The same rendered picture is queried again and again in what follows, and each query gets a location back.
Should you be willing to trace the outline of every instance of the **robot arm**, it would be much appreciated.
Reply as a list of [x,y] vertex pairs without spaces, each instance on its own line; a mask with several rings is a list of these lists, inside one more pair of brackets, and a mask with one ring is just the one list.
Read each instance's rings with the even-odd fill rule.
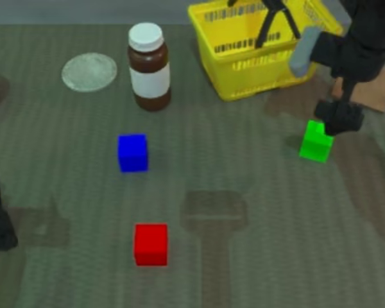
[[352,24],[344,37],[319,28],[305,29],[290,59],[297,77],[304,76],[311,62],[331,68],[333,78],[343,78],[339,101],[320,101],[315,115],[325,123],[328,135],[358,131],[362,107],[350,102],[354,87],[379,75],[385,65],[385,0],[341,0]]

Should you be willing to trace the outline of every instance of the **round white disc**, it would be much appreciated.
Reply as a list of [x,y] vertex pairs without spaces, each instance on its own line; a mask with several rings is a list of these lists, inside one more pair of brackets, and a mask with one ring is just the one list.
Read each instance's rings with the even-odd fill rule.
[[110,85],[117,76],[117,64],[109,56],[85,53],[69,60],[62,70],[66,86],[77,92],[95,92]]

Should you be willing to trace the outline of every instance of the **brown jar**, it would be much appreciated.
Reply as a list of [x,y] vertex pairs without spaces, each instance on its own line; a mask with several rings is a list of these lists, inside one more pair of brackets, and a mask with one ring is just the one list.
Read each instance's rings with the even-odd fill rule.
[[162,110],[171,101],[168,49],[156,24],[136,24],[128,35],[128,59],[137,104],[148,111]]

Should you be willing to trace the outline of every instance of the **green cube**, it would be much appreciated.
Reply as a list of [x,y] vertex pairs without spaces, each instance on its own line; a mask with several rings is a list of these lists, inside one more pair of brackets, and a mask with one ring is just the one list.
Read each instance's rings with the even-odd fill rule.
[[333,142],[334,138],[325,134],[323,123],[310,120],[302,141],[300,156],[317,162],[326,162]]

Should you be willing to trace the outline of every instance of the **cube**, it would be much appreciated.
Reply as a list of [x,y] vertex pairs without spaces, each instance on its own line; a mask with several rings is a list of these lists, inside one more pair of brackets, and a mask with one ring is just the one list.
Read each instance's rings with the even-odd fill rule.
[[118,161],[123,173],[148,170],[147,136],[142,133],[118,137]]
[[326,162],[333,142],[334,138],[325,134],[325,125],[311,120],[302,141],[300,156],[317,162]]
[[134,259],[138,266],[166,266],[168,228],[165,223],[138,223],[134,230]]

